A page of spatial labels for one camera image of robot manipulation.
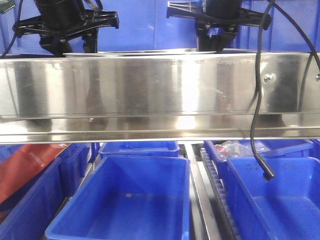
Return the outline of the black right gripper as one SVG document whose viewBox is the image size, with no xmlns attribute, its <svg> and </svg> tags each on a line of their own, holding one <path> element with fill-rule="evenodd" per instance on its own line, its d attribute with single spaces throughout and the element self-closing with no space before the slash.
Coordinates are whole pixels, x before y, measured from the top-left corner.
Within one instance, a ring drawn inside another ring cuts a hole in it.
<svg viewBox="0 0 320 240">
<path fill-rule="evenodd" d="M 238 26 L 267 30 L 272 22 L 268 13 L 242 7 L 241 0 L 180 0 L 167 3 L 167 18 L 195 21 L 197 50 L 221 52 L 237 36 Z M 222 28 L 223 34 L 209 35 L 210 29 Z"/>
</svg>

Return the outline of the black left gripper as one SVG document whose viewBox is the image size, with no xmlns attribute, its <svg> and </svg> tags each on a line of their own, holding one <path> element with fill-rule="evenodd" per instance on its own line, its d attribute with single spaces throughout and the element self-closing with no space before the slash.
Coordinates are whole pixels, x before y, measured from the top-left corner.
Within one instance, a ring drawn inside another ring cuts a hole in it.
<svg viewBox="0 0 320 240">
<path fill-rule="evenodd" d="M 18 38 L 40 35 L 40 46 L 54 56 L 72 53 L 69 40 L 82 37 L 85 53 L 98 52 L 98 29 L 119 28 L 116 11 L 104 11 L 100 0 L 36 0 L 39 15 L 18 20 L 12 29 Z"/>
</svg>

